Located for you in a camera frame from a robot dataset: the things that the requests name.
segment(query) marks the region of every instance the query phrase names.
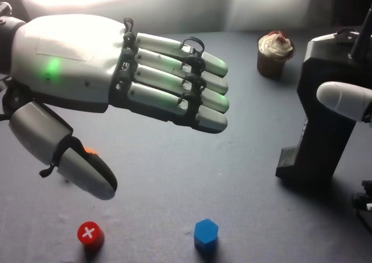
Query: blue hexagonal block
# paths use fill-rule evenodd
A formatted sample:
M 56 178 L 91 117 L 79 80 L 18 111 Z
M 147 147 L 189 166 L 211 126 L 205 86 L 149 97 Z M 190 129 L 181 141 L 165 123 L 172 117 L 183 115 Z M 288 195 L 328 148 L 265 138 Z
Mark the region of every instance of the blue hexagonal block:
M 219 226 L 210 219 L 199 221 L 195 225 L 194 243 L 201 252 L 209 253 L 216 248 Z

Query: green light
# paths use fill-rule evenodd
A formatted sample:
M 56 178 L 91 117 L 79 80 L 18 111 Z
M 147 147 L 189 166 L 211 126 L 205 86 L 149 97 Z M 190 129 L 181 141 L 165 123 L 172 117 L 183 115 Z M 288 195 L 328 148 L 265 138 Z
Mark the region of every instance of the green light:
M 42 71 L 41 77 L 46 80 L 59 81 L 60 74 L 60 60 L 58 58 L 52 58 L 44 70 Z

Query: white robotic hand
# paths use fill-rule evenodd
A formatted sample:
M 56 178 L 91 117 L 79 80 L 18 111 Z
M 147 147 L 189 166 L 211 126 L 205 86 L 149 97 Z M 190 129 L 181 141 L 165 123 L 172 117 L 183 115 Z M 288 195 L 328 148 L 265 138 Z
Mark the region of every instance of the white robotic hand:
M 115 195 L 110 168 L 86 152 L 73 129 L 44 103 L 103 113 L 108 105 L 193 129 L 218 133 L 228 110 L 220 59 L 171 39 L 132 33 L 100 16 L 44 16 L 25 23 L 0 3 L 0 121 L 20 143 L 78 187 L 100 199 Z
M 330 110 L 358 122 L 371 122 L 372 90 L 360 86 L 325 82 L 316 94 L 320 103 Z

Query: white curtain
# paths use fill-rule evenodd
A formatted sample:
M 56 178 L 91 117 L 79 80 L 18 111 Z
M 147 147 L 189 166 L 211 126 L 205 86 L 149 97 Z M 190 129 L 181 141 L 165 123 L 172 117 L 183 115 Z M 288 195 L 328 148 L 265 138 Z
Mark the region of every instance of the white curtain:
M 88 13 L 152 34 L 327 26 L 331 0 L 23 0 L 31 18 Z

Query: gray tablecloth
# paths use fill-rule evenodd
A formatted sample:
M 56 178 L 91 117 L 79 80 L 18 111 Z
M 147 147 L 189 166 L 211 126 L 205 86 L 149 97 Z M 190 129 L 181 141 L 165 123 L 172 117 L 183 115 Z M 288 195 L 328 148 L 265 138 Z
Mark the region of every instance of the gray tablecloth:
M 116 174 L 116 197 L 100 201 L 45 168 L 0 123 L 0 262 L 190 263 L 195 223 L 220 227 L 215 262 L 361 263 L 372 240 L 350 196 L 371 178 L 371 131 L 357 124 L 329 193 L 311 196 L 275 177 L 282 147 L 298 143 L 305 113 L 296 93 L 308 40 L 289 32 L 295 57 L 282 82 L 256 70 L 259 33 L 194 34 L 229 66 L 228 127 L 203 134 L 110 107 L 105 114 L 53 108 Z M 184 35 L 170 35 L 183 40 Z M 78 227 L 95 221 L 106 240 L 87 257 Z

